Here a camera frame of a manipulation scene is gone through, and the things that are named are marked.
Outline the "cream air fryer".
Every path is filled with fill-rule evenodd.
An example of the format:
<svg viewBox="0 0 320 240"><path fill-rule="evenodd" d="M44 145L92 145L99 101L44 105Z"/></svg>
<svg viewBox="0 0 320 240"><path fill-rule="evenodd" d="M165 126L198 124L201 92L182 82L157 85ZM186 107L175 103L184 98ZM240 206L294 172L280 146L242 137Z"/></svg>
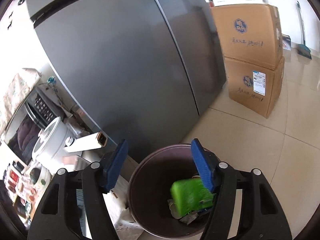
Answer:
<svg viewBox="0 0 320 240"><path fill-rule="evenodd" d="M17 160L14 160L12 162L12 166L20 173L23 174L24 170L25 170L25 165Z"/></svg>

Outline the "cardboard box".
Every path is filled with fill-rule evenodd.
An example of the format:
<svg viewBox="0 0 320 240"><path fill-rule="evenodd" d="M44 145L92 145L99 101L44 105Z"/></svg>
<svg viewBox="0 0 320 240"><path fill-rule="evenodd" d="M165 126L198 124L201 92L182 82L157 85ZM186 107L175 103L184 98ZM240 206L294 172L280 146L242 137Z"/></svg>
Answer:
<svg viewBox="0 0 320 240"><path fill-rule="evenodd" d="M229 98L268 118L280 96L284 57L274 69L225 58Z"/></svg>
<svg viewBox="0 0 320 240"><path fill-rule="evenodd" d="M275 69L283 56L279 11L269 4L211 8L225 57Z"/></svg>

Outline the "black microwave oven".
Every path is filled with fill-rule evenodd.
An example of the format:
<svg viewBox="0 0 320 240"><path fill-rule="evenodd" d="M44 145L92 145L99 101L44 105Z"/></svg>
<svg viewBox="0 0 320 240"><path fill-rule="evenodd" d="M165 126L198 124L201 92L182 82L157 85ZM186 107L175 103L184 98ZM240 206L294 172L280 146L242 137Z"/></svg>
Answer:
<svg viewBox="0 0 320 240"><path fill-rule="evenodd" d="M44 83L34 87L9 122L5 144L21 161L30 163L39 131L58 116L64 119L66 114L54 89Z"/></svg>

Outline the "lower cardboard box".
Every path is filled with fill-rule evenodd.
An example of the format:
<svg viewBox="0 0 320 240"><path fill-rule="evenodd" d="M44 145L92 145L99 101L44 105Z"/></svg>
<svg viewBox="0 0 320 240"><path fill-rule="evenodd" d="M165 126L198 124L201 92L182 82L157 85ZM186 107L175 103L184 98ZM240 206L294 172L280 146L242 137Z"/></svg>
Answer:
<svg viewBox="0 0 320 240"><path fill-rule="evenodd" d="M225 58L229 98L268 118L280 96L284 57L274 69Z"/></svg>

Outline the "dark green pumpkin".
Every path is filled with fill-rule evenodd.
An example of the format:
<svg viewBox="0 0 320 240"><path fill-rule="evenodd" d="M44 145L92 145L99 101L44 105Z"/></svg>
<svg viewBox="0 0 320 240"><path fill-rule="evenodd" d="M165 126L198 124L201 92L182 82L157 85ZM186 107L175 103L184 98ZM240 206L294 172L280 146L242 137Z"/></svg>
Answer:
<svg viewBox="0 0 320 240"><path fill-rule="evenodd" d="M33 185L35 185L40 177L41 169L38 167L35 167L30 172L30 180Z"/></svg>

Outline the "red label jar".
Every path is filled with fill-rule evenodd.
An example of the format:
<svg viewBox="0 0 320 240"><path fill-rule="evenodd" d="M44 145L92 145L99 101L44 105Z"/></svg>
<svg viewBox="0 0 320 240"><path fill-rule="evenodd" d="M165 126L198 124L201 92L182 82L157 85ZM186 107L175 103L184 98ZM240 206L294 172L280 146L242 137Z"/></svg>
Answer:
<svg viewBox="0 0 320 240"><path fill-rule="evenodd" d="M13 170L9 170L8 181L11 183L12 187L15 187L19 181L19 176Z"/></svg>

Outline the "light blue milk carton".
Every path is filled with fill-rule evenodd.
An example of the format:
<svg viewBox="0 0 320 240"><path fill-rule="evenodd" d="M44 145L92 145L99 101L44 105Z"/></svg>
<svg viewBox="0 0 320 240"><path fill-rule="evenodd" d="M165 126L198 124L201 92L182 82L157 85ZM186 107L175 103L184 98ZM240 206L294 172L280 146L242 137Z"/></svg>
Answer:
<svg viewBox="0 0 320 240"><path fill-rule="evenodd" d="M78 207L81 232L84 236L86 236L86 212L83 191L81 189L76 189L76 202Z"/></svg>

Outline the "floral tablecloth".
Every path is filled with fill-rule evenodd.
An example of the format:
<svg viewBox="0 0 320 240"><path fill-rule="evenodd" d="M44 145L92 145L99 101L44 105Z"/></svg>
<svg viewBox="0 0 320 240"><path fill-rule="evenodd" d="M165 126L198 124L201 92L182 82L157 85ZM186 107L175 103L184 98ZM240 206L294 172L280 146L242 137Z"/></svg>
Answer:
<svg viewBox="0 0 320 240"><path fill-rule="evenodd" d="M109 193L103 194L103 199L118 239L137 239L143 230L130 213L126 200L126 190L127 185L123 178L119 176L114 188ZM92 239L87 217L85 239Z"/></svg>

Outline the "dark purple trash bin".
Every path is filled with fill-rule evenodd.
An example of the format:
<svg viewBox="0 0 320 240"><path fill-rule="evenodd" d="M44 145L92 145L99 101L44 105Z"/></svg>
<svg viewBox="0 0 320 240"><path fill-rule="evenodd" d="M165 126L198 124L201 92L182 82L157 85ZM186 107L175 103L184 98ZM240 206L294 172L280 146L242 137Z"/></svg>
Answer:
<svg viewBox="0 0 320 240"><path fill-rule="evenodd" d="M148 155L129 182L127 201L132 217L146 232L160 238L182 239L202 233L208 214L187 225L173 218L168 203L172 184L196 174L190 144L167 146Z"/></svg>

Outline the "teal broom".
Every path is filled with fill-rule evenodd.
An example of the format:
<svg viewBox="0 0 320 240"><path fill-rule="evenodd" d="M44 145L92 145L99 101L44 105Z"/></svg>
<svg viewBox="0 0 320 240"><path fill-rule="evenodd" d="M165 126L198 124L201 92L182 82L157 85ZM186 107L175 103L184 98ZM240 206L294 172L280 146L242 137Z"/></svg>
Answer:
<svg viewBox="0 0 320 240"><path fill-rule="evenodd" d="M300 21L301 36L302 36L302 42L301 42L301 44L297 45L297 51L298 51L299 55L302 55L303 57L306 57L311 60L312 59L311 50L306 46L304 22L303 22L302 15L301 15L300 3L298 1L297 1L297 11L298 11L298 17L299 17L299 21Z"/></svg>

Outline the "grey two-door refrigerator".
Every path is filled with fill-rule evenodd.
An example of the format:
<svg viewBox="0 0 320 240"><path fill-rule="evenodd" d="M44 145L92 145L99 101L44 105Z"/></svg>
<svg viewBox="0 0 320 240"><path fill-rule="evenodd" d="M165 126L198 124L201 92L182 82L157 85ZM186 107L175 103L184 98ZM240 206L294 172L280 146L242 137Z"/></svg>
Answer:
<svg viewBox="0 0 320 240"><path fill-rule="evenodd" d="M189 133L226 81L205 0L26 0L61 83L142 161Z"/></svg>

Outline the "green snack packet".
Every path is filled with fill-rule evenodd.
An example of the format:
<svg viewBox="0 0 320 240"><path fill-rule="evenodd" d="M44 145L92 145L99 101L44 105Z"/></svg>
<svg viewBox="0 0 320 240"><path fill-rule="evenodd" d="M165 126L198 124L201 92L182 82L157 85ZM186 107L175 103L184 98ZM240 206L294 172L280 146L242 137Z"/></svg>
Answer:
<svg viewBox="0 0 320 240"><path fill-rule="evenodd" d="M204 187L200 177L176 181L170 192L180 217L212 207L216 196Z"/></svg>

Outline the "floral microwave cover cloth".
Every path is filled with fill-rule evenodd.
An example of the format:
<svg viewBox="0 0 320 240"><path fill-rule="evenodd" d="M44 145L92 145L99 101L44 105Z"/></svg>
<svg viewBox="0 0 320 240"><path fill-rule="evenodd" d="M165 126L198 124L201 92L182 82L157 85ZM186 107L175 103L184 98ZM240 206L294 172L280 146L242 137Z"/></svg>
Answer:
<svg viewBox="0 0 320 240"><path fill-rule="evenodd" d="M19 69L9 78L9 84L1 92L1 135L40 79L41 73L34 68Z"/></svg>

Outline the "upper cardboard box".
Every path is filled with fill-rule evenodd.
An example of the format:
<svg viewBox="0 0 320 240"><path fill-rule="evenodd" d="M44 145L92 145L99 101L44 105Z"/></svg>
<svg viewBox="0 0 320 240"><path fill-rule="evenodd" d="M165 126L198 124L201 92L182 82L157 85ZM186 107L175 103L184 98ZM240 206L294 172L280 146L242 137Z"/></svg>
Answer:
<svg viewBox="0 0 320 240"><path fill-rule="evenodd" d="M275 69L283 56L279 11L269 4L211 8L225 57Z"/></svg>

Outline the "white electric cooking pot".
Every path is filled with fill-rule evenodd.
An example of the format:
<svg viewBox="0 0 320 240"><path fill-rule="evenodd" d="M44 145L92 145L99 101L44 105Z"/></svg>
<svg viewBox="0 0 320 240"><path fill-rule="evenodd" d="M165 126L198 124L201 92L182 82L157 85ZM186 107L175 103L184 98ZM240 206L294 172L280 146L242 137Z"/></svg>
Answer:
<svg viewBox="0 0 320 240"><path fill-rule="evenodd" d="M60 117L55 118L45 129L41 130L32 151L32 158L59 159L68 155L82 156L84 151L106 146L108 138L103 132L97 132L76 138Z"/></svg>

